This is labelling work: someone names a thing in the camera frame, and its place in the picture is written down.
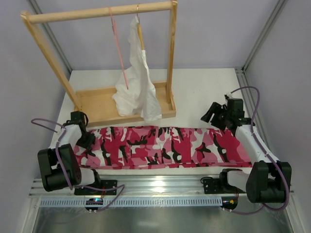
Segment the pink camouflage trousers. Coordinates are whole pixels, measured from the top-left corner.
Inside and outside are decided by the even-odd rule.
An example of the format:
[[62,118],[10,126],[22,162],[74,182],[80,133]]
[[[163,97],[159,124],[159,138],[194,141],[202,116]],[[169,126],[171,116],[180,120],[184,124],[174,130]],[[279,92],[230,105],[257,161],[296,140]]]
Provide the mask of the pink camouflage trousers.
[[75,146],[78,165],[92,169],[163,169],[207,166],[251,167],[231,131],[158,126],[92,130],[89,149]]

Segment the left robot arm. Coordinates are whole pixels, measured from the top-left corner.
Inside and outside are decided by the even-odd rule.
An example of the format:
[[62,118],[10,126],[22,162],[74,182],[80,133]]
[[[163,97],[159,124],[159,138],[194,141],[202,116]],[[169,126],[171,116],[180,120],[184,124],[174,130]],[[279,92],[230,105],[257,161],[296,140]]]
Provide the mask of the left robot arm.
[[86,130],[87,115],[81,111],[71,112],[69,120],[55,125],[61,128],[59,138],[37,154],[44,189],[52,192],[88,185],[94,189],[100,184],[99,174],[94,169],[79,167],[74,153],[75,146],[90,149],[95,144],[95,135]]

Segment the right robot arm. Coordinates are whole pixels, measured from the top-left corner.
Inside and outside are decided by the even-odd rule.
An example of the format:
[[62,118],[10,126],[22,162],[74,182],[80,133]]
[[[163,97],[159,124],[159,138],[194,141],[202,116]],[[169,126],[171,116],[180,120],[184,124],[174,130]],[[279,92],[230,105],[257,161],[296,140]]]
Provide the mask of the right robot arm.
[[226,98],[221,105],[213,102],[201,120],[224,131],[228,129],[242,144],[251,161],[251,171],[223,169],[220,184],[226,190],[244,191],[251,203],[282,203],[290,197],[292,168],[274,156],[261,139],[253,118],[245,117],[243,100]]

